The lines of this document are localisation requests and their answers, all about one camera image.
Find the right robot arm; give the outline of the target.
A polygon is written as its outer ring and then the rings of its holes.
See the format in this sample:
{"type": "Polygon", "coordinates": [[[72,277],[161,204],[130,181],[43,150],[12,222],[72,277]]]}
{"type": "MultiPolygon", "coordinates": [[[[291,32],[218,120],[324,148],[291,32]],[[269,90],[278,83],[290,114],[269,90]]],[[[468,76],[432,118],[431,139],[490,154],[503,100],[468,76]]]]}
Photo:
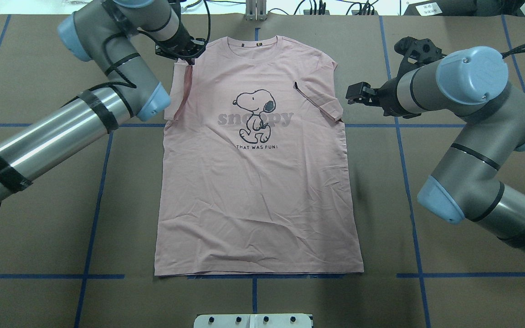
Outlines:
{"type": "Polygon", "coordinates": [[[496,178],[513,152],[525,151],[525,93],[509,82],[503,55],[489,46],[445,55],[428,39],[395,51],[403,56],[397,75],[381,87],[350,85],[346,100],[379,107],[384,116],[448,110],[463,120],[417,201],[450,224],[475,222],[525,252],[525,195],[496,178]]]}

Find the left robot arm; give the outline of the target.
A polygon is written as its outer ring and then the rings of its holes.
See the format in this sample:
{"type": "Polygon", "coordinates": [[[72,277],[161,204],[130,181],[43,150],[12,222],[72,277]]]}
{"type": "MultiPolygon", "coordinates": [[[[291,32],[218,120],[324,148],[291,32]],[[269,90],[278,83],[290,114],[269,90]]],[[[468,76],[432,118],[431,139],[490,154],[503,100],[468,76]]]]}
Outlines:
{"type": "Polygon", "coordinates": [[[148,121],[170,96],[131,43],[148,36],[155,52],[194,64],[208,39],[192,37],[176,0],[94,0],[57,28],[79,60],[95,62],[108,81],[79,93],[46,118],[0,143],[0,204],[130,118],[148,121]]]}

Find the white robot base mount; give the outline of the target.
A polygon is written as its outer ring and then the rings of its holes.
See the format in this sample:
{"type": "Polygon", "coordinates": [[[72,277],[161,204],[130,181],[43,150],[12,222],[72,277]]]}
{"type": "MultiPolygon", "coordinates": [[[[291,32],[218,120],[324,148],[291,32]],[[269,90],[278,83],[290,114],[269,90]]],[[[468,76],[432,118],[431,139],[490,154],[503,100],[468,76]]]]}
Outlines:
{"type": "Polygon", "coordinates": [[[199,315],[194,328],[313,328],[313,315],[305,313],[252,313],[199,315]]]}

